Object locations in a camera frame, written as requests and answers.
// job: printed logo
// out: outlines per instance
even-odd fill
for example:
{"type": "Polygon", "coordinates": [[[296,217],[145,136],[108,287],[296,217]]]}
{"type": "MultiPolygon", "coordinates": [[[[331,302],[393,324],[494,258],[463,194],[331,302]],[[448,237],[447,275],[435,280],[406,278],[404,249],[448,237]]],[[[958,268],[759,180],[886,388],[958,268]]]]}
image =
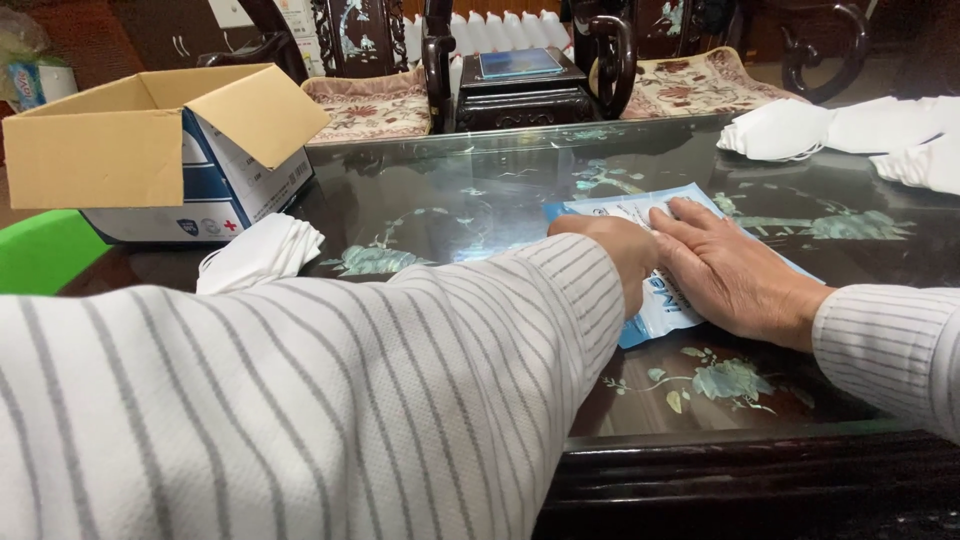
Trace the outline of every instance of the printed logo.
{"type": "Polygon", "coordinates": [[[219,233],[220,233],[220,226],[217,225],[217,222],[216,222],[216,221],[213,221],[212,219],[210,219],[210,218],[208,218],[208,217],[200,220],[200,224],[203,225],[203,226],[204,226],[204,229],[205,229],[208,233],[210,233],[210,234],[219,234],[219,233]]]}
{"type": "Polygon", "coordinates": [[[177,225],[180,225],[180,228],[191,236],[200,234],[200,229],[197,228],[197,222],[192,219],[178,219],[177,225]]]}

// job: glass table top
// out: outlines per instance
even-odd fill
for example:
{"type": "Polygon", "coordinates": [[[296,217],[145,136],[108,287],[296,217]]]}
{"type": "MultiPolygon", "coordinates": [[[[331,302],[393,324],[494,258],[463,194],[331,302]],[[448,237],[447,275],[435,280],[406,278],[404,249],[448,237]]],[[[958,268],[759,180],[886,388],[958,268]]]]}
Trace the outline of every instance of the glass table top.
{"type": "MultiPolygon", "coordinates": [[[[287,211],[310,221],[326,241],[301,274],[385,281],[413,263],[487,258],[544,238],[543,203],[695,183],[827,284],[960,285],[960,239],[944,234],[960,227],[960,198],[886,183],[866,158],[829,150],[785,163],[719,151],[716,141],[731,118],[308,148],[317,178],[287,211]]],[[[206,251],[179,257],[199,261],[206,251]]],[[[131,255],[134,270],[149,268],[154,277],[170,261],[156,250],[131,255]]],[[[187,278],[195,280],[195,272],[187,278]]],[[[617,351],[570,433],[588,438],[568,447],[908,428],[834,388],[811,356],[704,324],[617,351]],[[720,390],[694,392],[697,376],[720,390]]]]}

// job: wooden table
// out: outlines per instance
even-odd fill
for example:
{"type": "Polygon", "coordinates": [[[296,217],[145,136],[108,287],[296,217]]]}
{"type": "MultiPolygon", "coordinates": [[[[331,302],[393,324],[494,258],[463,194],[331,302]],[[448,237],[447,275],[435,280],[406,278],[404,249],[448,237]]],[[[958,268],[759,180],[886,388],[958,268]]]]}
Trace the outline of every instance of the wooden table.
{"type": "Polygon", "coordinates": [[[549,47],[547,51],[563,71],[484,79],[480,57],[466,57],[456,131],[480,132],[599,120],[586,90],[587,75],[560,49],[549,47]]]}
{"type": "MultiPolygon", "coordinates": [[[[858,156],[770,163],[718,151],[729,121],[310,148],[318,179],[288,211],[326,241],[301,274],[384,281],[418,258],[486,258],[543,238],[543,203],[696,183],[830,285],[960,286],[960,198],[884,182],[858,156]]],[[[64,292],[140,282],[192,290],[211,249],[114,248],[64,292]]],[[[960,510],[958,496],[956,446],[838,390],[811,356],[704,324],[614,356],[577,414],[535,537],[795,538],[877,512],[960,510]],[[750,362],[773,388],[759,394],[763,408],[693,392],[681,412],[667,403],[709,365],[691,350],[707,349],[709,360],[750,362]],[[679,377],[648,390],[653,369],[679,377]]]]}

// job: carved wooden chair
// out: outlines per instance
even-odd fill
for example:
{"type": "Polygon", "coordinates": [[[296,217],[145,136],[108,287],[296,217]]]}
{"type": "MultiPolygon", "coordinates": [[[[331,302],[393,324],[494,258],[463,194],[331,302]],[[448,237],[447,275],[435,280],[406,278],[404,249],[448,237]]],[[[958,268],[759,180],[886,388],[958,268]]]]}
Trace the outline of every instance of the carved wooden chair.
{"type": "MultiPolygon", "coordinates": [[[[438,93],[444,87],[436,84],[428,92],[428,83],[435,83],[433,75],[423,68],[409,70],[401,1],[312,0],[325,76],[291,78],[330,114],[331,122],[308,144],[427,135],[443,129],[439,125],[432,130],[430,112],[449,99],[449,86],[446,94],[438,93]]],[[[290,36],[273,0],[240,3],[261,31],[282,24],[285,34],[290,36]]],[[[215,58],[205,59],[204,65],[264,61],[275,54],[277,64],[291,74],[295,69],[284,64],[296,62],[287,58],[288,49],[282,41],[282,36],[267,35],[264,45],[251,53],[209,55],[215,58]]],[[[292,39],[290,44],[296,49],[292,39]]],[[[424,51],[424,64],[436,63],[430,54],[424,51]]],[[[299,52],[297,59],[303,68],[299,52]]]]}
{"type": "MultiPolygon", "coordinates": [[[[581,35],[584,24],[578,20],[588,19],[598,10],[633,21],[638,60],[633,90],[620,115],[625,119],[748,110],[783,97],[821,103],[856,78],[869,42],[866,17],[856,6],[817,1],[665,0],[658,6],[628,0],[571,0],[574,46],[578,57],[586,50],[581,45],[586,38],[581,35]],[[783,33],[784,89],[753,80],[740,60],[749,46],[746,37],[754,18],[762,16],[773,16],[783,33]],[[796,37],[793,22],[827,16],[847,23],[851,45],[840,72],[824,85],[810,87],[802,70],[818,65],[820,55],[796,37]],[[717,48],[697,54],[709,47],[717,48]]],[[[604,66],[592,51],[578,58],[578,65],[581,63],[597,64],[590,72],[590,85],[599,90],[604,66]]]]}

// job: floral cushion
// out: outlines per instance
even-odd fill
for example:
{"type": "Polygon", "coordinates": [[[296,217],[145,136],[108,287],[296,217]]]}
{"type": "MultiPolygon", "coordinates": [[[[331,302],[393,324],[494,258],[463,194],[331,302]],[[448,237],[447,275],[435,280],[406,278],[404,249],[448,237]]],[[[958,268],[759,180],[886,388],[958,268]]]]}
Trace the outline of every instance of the floral cushion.
{"type": "Polygon", "coordinates": [[[314,77],[301,86],[330,114],[307,144],[426,135],[430,105],[423,69],[372,79],[314,77]]]}
{"type": "MultiPolygon", "coordinates": [[[[596,67],[590,86],[596,94],[596,67]]],[[[634,91],[623,119],[756,109],[780,98],[806,101],[750,78],[736,51],[719,47],[702,55],[638,61],[634,91]]]]}

